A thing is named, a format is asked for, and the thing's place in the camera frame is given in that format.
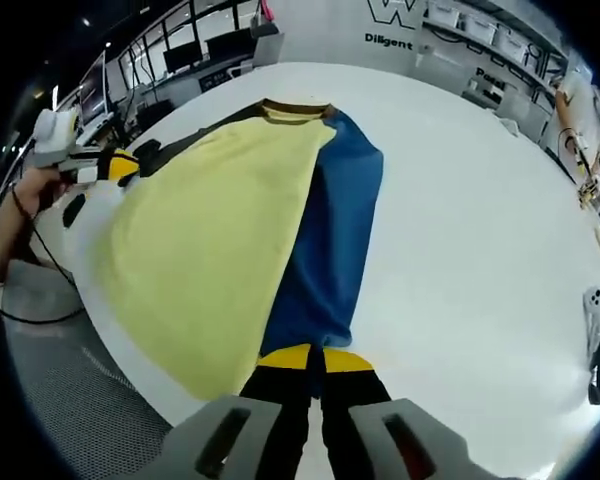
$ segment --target white storage box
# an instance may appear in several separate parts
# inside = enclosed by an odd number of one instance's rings
[[[498,50],[519,63],[522,63],[524,60],[524,55],[527,53],[529,43],[529,40],[512,31],[505,25],[498,26],[493,41],[493,44]]]
[[[472,37],[479,38],[483,42],[491,44],[496,34],[496,26],[481,15],[468,13],[464,19],[465,31]]]
[[[558,60],[553,56],[549,56],[549,61],[547,62],[546,73],[544,74],[543,80],[547,83],[551,82],[555,79],[555,77],[559,74],[561,66],[558,63]]]
[[[429,19],[455,28],[460,18],[460,10],[447,3],[429,1]]]
[[[527,53],[524,55],[524,60],[522,64],[524,65],[524,69],[526,71],[536,73],[536,68],[538,67],[538,59],[530,56],[529,50],[527,49]]]

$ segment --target computer monitor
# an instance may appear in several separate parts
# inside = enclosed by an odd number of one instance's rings
[[[249,28],[236,30],[207,40],[209,57],[212,60],[253,54],[256,42]]]
[[[202,51],[198,42],[184,43],[164,52],[164,62],[170,73],[200,60],[202,60]]]
[[[78,97],[84,125],[89,124],[98,115],[109,113],[106,82],[105,52],[102,52],[80,81]]]

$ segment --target blue towel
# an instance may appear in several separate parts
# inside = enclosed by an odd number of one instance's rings
[[[382,153],[344,113],[318,155],[298,237],[271,309],[261,354],[302,343],[344,347],[358,300]]]

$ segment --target yellow cloth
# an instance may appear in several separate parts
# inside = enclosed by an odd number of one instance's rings
[[[226,125],[132,189],[96,242],[117,320],[194,397],[235,393],[253,371],[334,136],[321,120]]]

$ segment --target desk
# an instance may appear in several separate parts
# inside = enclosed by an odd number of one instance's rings
[[[207,59],[203,60],[193,67],[187,68],[186,70],[181,71],[180,73],[176,73],[170,77],[167,77],[163,80],[158,80],[155,83],[155,87],[158,88],[166,83],[172,82],[174,80],[178,80],[181,77],[188,77],[191,75],[195,75],[196,78],[204,77],[209,73],[216,72],[218,70],[227,69],[229,65],[234,63],[241,62],[246,60],[247,58],[251,58],[253,55],[243,54],[237,55],[233,57],[221,58],[221,59]]]
[[[112,118],[113,112],[109,112],[107,114],[98,115],[91,120],[88,125],[85,125],[83,132],[76,138],[76,144],[80,146],[89,145],[89,142],[93,140],[93,137],[106,127]]]
[[[130,149],[179,140],[263,97],[333,105],[385,158],[349,350],[394,398],[465,437],[475,462],[526,476],[588,431],[582,294],[600,253],[573,185],[524,136],[460,97],[358,67],[286,63],[177,109]],[[98,184],[66,234],[66,260],[111,355],[172,425],[191,398],[116,323],[85,253],[122,199]]]

